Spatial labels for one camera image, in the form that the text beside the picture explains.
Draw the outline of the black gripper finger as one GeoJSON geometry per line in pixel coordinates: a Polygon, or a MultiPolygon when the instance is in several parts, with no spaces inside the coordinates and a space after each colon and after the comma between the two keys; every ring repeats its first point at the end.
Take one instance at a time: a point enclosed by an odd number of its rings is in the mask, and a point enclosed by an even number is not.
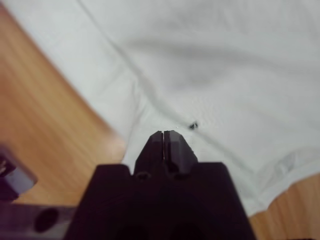
{"type": "Polygon", "coordinates": [[[152,134],[142,148],[134,166],[134,175],[142,173],[158,175],[164,170],[164,140],[163,133],[152,134]]]}
{"type": "Polygon", "coordinates": [[[198,159],[185,138],[174,130],[165,131],[163,150],[167,174],[173,179],[188,178],[198,159]]]}

